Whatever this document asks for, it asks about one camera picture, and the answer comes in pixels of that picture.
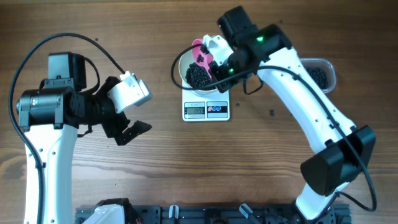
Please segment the pink plastic measuring scoop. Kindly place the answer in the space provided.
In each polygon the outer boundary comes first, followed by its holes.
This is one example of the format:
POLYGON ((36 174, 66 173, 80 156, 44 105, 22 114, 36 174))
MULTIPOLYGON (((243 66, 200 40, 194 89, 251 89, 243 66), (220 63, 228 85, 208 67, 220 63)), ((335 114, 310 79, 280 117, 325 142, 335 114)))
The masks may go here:
POLYGON ((208 51, 206 45, 204 44, 203 39, 195 39, 192 42, 192 45, 199 45, 199 47, 195 47, 192 49, 192 56, 197 65, 203 67, 206 70, 206 73, 212 79, 210 73, 209 64, 213 61, 213 56, 208 51))

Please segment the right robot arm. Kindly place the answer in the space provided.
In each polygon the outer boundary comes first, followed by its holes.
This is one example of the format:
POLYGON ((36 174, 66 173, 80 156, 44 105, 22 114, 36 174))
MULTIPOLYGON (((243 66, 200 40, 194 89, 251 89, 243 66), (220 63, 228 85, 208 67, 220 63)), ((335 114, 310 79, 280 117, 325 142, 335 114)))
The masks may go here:
POLYGON ((213 56, 210 73, 215 86, 226 92, 257 75, 279 96, 314 153, 300 166, 305 187, 287 219, 294 222, 300 216, 303 222, 319 221, 359 174, 369 178, 375 133, 369 126, 356 127, 335 107, 277 25, 258 28, 241 6, 225 12, 217 23, 221 37, 205 40, 213 56))

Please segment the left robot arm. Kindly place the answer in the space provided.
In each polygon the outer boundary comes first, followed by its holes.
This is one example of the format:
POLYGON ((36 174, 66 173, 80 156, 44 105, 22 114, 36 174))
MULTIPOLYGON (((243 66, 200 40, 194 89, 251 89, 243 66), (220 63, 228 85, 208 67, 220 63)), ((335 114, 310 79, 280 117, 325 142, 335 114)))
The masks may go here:
POLYGON ((124 110, 152 98, 147 85, 131 72, 86 87, 88 58, 71 52, 49 55, 49 76, 17 102, 19 127, 27 149, 25 223, 71 223, 72 159, 81 125, 101 125, 107 138, 124 146, 151 129, 131 123, 124 110))

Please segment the black beans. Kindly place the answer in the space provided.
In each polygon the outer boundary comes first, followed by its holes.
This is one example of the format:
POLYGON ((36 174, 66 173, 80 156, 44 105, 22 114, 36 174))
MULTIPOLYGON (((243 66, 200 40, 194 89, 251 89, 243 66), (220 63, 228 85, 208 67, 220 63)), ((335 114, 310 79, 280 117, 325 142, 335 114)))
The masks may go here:
MULTIPOLYGON (((293 65, 291 66, 285 66, 283 67, 282 65, 271 65, 271 64, 266 64, 266 65, 260 65, 260 67, 278 67, 278 69, 276 68, 262 68, 259 69, 257 72, 263 72, 264 70, 277 70, 280 72, 283 72, 282 70, 291 70, 293 71, 293 65)), ((292 78, 294 80, 297 79, 298 76, 303 77, 301 75, 301 73, 303 72, 294 72, 296 75, 292 75, 292 78)), ((256 74, 259 77, 259 80, 261 82, 261 85, 259 88, 255 89, 253 92, 250 93, 245 93, 247 95, 250 95, 258 90, 260 90, 263 86, 264 80, 259 76, 259 74, 256 74)), ((206 73, 206 70, 203 67, 200 67, 199 65, 197 65, 195 62, 190 64, 190 68, 187 70, 186 72, 186 79, 187 82, 190 86, 192 86, 192 88, 199 88, 200 90, 212 90, 214 88, 216 88, 216 86, 211 86, 209 88, 205 88, 206 86, 212 85, 214 82, 212 81, 212 79, 210 79, 210 77, 208 76, 208 74, 206 73)))

